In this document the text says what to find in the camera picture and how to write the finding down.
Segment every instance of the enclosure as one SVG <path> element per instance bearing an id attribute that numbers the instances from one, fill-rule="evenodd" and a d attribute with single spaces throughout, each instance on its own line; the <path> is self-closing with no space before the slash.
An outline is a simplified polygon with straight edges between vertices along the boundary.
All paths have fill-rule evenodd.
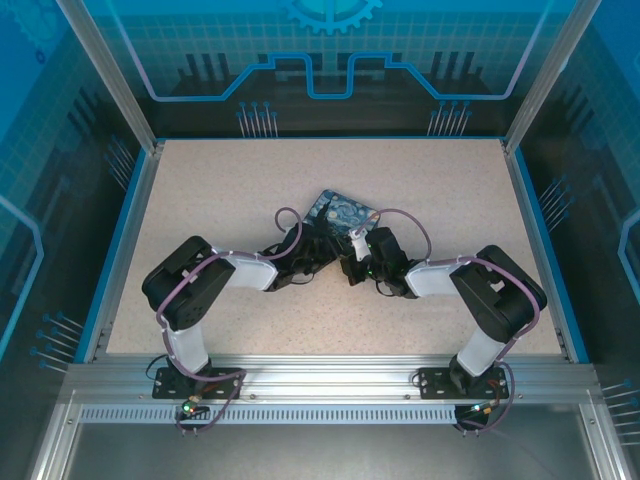
<path id="1" fill-rule="evenodd" d="M 636 478 L 640 4 L 0 14 L 0 477 Z M 248 375 L 210 432 L 182 438 L 181 401 L 152 398 L 166 350 L 146 275 L 191 235 L 262 251 L 279 207 L 304 214 L 325 189 L 412 213 L 434 259 L 496 244 L 542 285 L 495 434 L 463 437 L 460 402 L 411 381 L 473 333 L 462 301 L 347 288 L 337 263 L 220 295 L 205 346 Z M 381 225 L 424 254 L 406 219 Z"/>

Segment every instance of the glass panel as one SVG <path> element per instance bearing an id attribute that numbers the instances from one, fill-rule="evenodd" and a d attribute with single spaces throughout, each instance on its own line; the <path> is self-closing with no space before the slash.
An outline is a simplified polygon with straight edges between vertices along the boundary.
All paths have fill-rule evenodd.
<path id="1" fill-rule="evenodd" d="M 636 388 L 639 21 L 635 0 L 603 0 L 522 143 L 589 356 L 604 385 Z"/>
<path id="2" fill-rule="evenodd" d="M 89 0 L 158 136 L 504 135 L 574 0 Z"/>
<path id="3" fill-rule="evenodd" d="M 30 473 L 140 147 L 55 2 L 0 7 L 0 478 L 9 479 Z"/>

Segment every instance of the black mounting plate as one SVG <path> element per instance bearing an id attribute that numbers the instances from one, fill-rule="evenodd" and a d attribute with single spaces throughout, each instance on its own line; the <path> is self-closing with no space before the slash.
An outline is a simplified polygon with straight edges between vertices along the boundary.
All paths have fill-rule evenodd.
<path id="1" fill-rule="evenodd" d="M 212 368 L 211 376 L 213 375 L 228 375 L 240 370 L 239 368 Z M 234 381 L 237 379 L 225 380 L 219 382 L 215 388 L 204 392 L 202 398 L 204 400 L 227 400 L 231 396 L 231 392 L 235 388 Z M 186 400 L 193 395 L 195 387 L 195 380 L 185 377 L 175 368 L 159 368 L 156 371 L 156 379 L 151 392 L 151 397 L 155 399 L 170 399 L 170 400 Z M 240 390 L 233 397 L 237 399 L 240 397 Z"/>
<path id="2" fill-rule="evenodd" d="M 449 377 L 449 368 L 419 368 L 413 377 L 416 387 L 420 388 L 422 400 L 493 400 L 496 398 L 495 390 L 487 382 L 489 380 L 503 381 L 498 393 L 500 399 L 509 398 L 509 389 L 502 368 L 492 368 L 480 377 L 468 395 L 462 395 Z"/>

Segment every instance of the speckled tabletop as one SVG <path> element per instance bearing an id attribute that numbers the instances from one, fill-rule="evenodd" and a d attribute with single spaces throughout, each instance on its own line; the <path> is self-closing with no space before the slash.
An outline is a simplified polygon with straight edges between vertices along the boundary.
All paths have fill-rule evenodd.
<path id="1" fill-rule="evenodd" d="M 434 259 L 496 244 L 539 278 L 498 140 L 170 140 L 108 353 L 164 350 L 140 287 L 187 237 L 261 250 L 283 238 L 273 222 L 279 207 L 304 215 L 324 189 L 412 213 L 432 237 Z M 409 258 L 424 255 L 424 237 L 408 219 L 388 214 L 380 225 Z M 202 324 L 211 353 L 281 355 L 455 353 L 475 328 L 459 297 L 385 298 L 373 282 L 349 287 L 338 262 L 305 286 L 226 289 Z M 560 352 L 548 309 L 513 352 Z"/>

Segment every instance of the aluminum frame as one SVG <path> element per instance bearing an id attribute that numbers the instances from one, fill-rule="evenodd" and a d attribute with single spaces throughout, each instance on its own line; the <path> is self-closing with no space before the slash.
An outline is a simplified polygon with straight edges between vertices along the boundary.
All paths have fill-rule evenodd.
<path id="1" fill-rule="evenodd" d="M 449 355 L 211 357 L 216 367 L 248 371 L 239 404 L 463 405 L 473 400 L 421 400 L 411 377 L 420 367 L 447 367 Z M 176 404 L 150 398 L 144 371 L 151 358 L 122 358 L 70 365 L 59 402 Z M 516 378 L 515 404 L 602 402 L 595 369 L 556 355 L 508 358 Z"/>
<path id="2" fill-rule="evenodd" d="M 507 132 L 507 151 L 514 153 L 551 88 L 564 70 L 602 0 L 577 0 Z"/>
<path id="3" fill-rule="evenodd" d="M 600 478 L 636 478 L 624 456 L 607 406 L 595 402 L 581 403 L 580 414 Z"/>
<path id="4" fill-rule="evenodd" d="M 40 447 L 31 480 L 61 479 L 71 457 L 82 405 L 74 402 L 58 403 Z"/>
<path id="5" fill-rule="evenodd" d="M 511 175 L 516 199 L 518 200 L 524 226 L 529 237 L 529 243 L 531 244 L 533 258 L 535 259 L 536 266 L 538 267 L 538 273 L 540 274 L 542 288 L 547 294 L 547 307 L 551 311 L 551 319 L 559 332 L 560 338 L 558 340 L 560 342 L 560 346 L 566 350 L 569 361 L 578 362 L 578 354 L 574 340 L 571 336 L 567 316 L 562 308 L 562 302 L 558 293 L 558 285 L 551 271 L 549 259 L 544 252 L 542 236 L 540 235 L 540 230 L 538 229 L 535 221 L 532 200 L 527 195 L 524 177 L 516 160 L 515 152 L 509 152 L 505 147 L 504 153 L 505 160 L 507 162 L 507 169 Z"/>
<path id="6" fill-rule="evenodd" d="M 82 357 L 82 361 L 92 362 L 97 356 L 100 347 L 104 347 L 104 340 L 107 340 L 113 319 L 118 310 L 118 304 L 124 289 L 129 264 L 133 258 L 136 240 L 142 226 L 145 209 L 151 195 L 151 188 L 155 179 L 158 163 L 162 156 L 164 142 L 159 143 L 153 154 L 147 153 L 144 158 L 140 178 L 138 180 L 131 207 L 122 230 L 122 237 L 118 244 L 113 267 L 109 273 L 109 278 L 104 290 L 102 302 L 96 315 L 95 327 L 89 338 L 89 345 Z"/>
<path id="7" fill-rule="evenodd" d="M 111 50 L 82 0 L 56 0 L 140 146 L 153 153 L 156 137 Z"/>

